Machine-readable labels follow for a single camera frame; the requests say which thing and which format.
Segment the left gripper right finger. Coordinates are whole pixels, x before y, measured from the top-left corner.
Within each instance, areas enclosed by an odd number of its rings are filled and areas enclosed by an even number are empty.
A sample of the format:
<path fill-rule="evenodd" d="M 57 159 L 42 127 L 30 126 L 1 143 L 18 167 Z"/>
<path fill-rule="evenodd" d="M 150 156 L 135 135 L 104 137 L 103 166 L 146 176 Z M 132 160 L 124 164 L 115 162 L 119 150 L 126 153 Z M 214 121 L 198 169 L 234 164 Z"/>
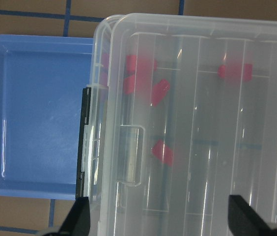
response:
<path fill-rule="evenodd" d="M 227 220 L 233 236 L 271 235 L 271 228 L 241 195 L 229 195 Z"/>

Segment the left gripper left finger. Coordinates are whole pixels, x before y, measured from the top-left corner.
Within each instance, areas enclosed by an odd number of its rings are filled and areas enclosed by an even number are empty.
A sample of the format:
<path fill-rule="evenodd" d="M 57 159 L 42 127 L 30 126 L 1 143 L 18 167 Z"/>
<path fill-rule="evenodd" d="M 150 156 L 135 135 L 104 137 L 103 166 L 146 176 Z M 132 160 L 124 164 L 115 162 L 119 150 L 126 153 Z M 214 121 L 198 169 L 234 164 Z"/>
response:
<path fill-rule="evenodd" d="M 58 236 L 87 236 L 90 232 L 90 207 L 88 197 L 76 198 L 71 210 L 59 228 Z"/>

